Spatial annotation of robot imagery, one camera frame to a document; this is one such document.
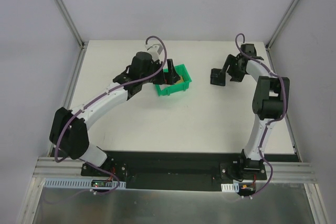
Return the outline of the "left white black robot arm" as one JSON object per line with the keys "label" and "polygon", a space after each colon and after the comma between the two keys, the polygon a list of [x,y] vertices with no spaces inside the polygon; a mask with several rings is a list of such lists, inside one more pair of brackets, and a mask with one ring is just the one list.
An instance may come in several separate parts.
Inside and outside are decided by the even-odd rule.
{"label": "left white black robot arm", "polygon": [[49,139],[56,146],[55,160],[61,162],[58,153],[93,165],[99,176],[110,173],[107,153],[89,142],[89,129],[114,107],[130,100],[142,90],[144,84],[174,85],[180,80],[173,60],[154,60],[149,52],[137,52],[130,65],[117,75],[105,91],[85,105],[68,110],[64,107],[55,113]]}

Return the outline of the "black leather card holder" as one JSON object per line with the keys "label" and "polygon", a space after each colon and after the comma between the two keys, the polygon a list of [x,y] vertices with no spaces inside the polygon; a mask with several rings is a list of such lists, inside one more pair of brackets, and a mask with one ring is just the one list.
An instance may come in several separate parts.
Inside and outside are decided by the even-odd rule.
{"label": "black leather card holder", "polygon": [[226,85],[226,72],[223,69],[213,68],[210,75],[210,84],[224,87]]}

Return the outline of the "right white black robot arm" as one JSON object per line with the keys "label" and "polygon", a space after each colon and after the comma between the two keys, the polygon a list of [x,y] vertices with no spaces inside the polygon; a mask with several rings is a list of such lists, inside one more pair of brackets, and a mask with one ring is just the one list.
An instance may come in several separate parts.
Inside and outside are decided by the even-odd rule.
{"label": "right white black robot arm", "polygon": [[253,129],[247,145],[242,150],[233,170],[242,179],[250,178],[264,167],[264,150],[273,125],[282,120],[287,112],[290,81],[273,73],[262,57],[257,56],[253,44],[242,44],[239,54],[228,55],[217,77],[219,85],[226,84],[226,76],[232,82],[242,82],[246,75],[256,81],[256,89],[252,100],[255,115]]}

